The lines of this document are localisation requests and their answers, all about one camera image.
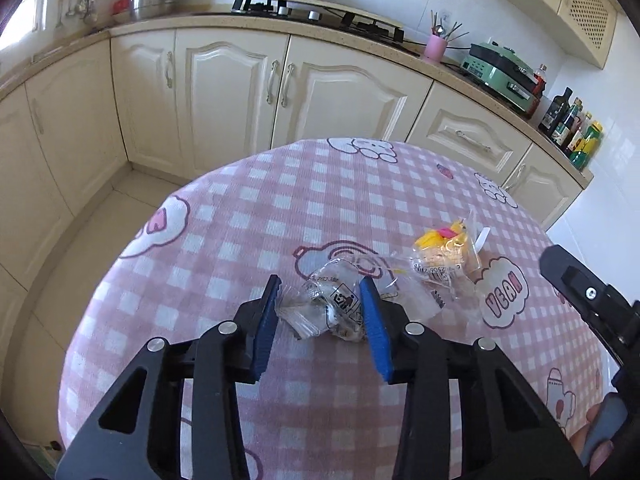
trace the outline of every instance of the pink cup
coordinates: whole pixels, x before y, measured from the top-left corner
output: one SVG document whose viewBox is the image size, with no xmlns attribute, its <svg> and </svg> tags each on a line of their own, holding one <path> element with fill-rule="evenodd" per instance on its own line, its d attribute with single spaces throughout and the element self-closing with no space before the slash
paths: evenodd
<svg viewBox="0 0 640 480">
<path fill-rule="evenodd" d="M 432 34 L 429 41 L 427 41 L 427 46 L 424 48 L 423 56 L 441 62 L 448 44 L 444 38 Z"/>
</svg>

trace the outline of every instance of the metal screw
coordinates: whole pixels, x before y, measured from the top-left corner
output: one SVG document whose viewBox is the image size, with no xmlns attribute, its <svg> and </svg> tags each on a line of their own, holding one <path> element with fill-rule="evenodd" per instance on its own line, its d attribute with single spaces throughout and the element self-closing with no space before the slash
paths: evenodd
<svg viewBox="0 0 640 480">
<path fill-rule="evenodd" d="M 146 349 L 150 352 L 157 352 L 164 348 L 164 339 L 156 337 L 146 344 Z"/>
<path fill-rule="evenodd" d="M 420 323 L 408 323 L 404 327 L 406 332 L 410 335 L 422 335 L 424 334 L 424 327 Z"/>
<path fill-rule="evenodd" d="M 218 327 L 218 332 L 221 334 L 232 334 L 238 330 L 238 325 L 236 325 L 233 321 L 225 321 L 224 323 L 220 323 Z"/>
<path fill-rule="evenodd" d="M 495 341 L 488 337 L 481 337 L 478 339 L 478 346 L 481 350 L 491 351 L 495 349 Z"/>
</svg>

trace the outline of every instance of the human hand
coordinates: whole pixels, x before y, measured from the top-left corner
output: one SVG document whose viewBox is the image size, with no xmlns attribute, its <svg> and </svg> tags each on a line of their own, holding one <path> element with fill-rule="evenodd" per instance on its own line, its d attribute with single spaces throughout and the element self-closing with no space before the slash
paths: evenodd
<svg viewBox="0 0 640 480">
<path fill-rule="evenodd" d="M 596 404 L 595 406 L 591 406 L 590 409 L 587 410 L 587 424 L 580 428 L 580 430 L 576 431 L 573 436 L 569 439 L 574 451 L 580 456 L 582 450 L 584 449 L 584 441 L 587 438 L 587 433 L 591 428 L 591 423 L 598 415 L 598 411 L 600 410 L 601 404 Z M 600 444 L 596 451 L 591 455 L 591 461 L 589 462 L 589 475 L 593 475 L 597 469 L 602 465 L 602 463 L 609 457 L 611 452 L 613 451 L 613 442 L 607 440 Z"/>
</svg>

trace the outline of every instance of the pink checkered tablecloth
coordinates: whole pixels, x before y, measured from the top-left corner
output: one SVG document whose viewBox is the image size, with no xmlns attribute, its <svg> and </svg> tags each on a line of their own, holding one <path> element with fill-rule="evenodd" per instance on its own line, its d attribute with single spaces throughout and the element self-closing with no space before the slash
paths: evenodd
<svg viewBox="0 0 640 480">
<path fill-rule="evenodd" d="M 323 139 L 206 174 L 144 225 L 97 287 L 66 353 L 65 444 L 151 337 L 197 338 L 258 298 L 271 273 L 300 286 L 345 254 L 383 280 L 385 255 L 466 216 L 469 205 L 491 228 L 476 283 L 477 336 L 500 345 L 572 434 L 602 397 L 599 343 L 540 276 L 550 241 L 539 224 L 502 188 L 444 156 L 399 142 Z M 455 321 L 439 319 L 440 335 L 460 337 Z M 455 388 L 451 395 L 455 474 L 461 423 Z M 404 386 L 383 384 L 366 343 L 328 334 L 297 341 L 280 323 L 267 371 L 254 386 L 238 385 L 238 404 L 252 479 L 391 478 Z M 184 457 L 190 416 L 187 394 Z M 182 474 L 190 477 L 186 458 Z"/>
</svg>

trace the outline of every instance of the tablecloth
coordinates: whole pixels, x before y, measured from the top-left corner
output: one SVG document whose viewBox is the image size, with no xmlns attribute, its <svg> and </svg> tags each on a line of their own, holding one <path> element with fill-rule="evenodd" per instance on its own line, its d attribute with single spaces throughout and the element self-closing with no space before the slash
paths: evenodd
<svg viewBox="0 0 640 480">
<path fill-rule="evenodd" d="M 472 169 L 400 142 L 301 140 L 204 175 L 169 196 L 97 287 L 66 353 L 59 422 L 66 446 L 153 336 L 201 336 L 260 297 L 271 273 L 300 286 L 340 256 L 391 279 L 385 255 L 473 206 L 491 228 L 481 251 L 478 336 L 494 339 L 573 433 L 601 400 L 598 342 L 544 280 L 550 241 L 505 192 Z M 436 330 L 460 336 L 455 318 Z M 183 476 L 190 476 L 190 388 Z M 460 470 L 460 405 L 452 383 L 451 471 Z M 325 334 L 298 341 L 280 323 L 268 370 L 238 385 L 252 479 L 390 479 L 404 386 L 376 373 L 367 344 Z"/>
</svg>

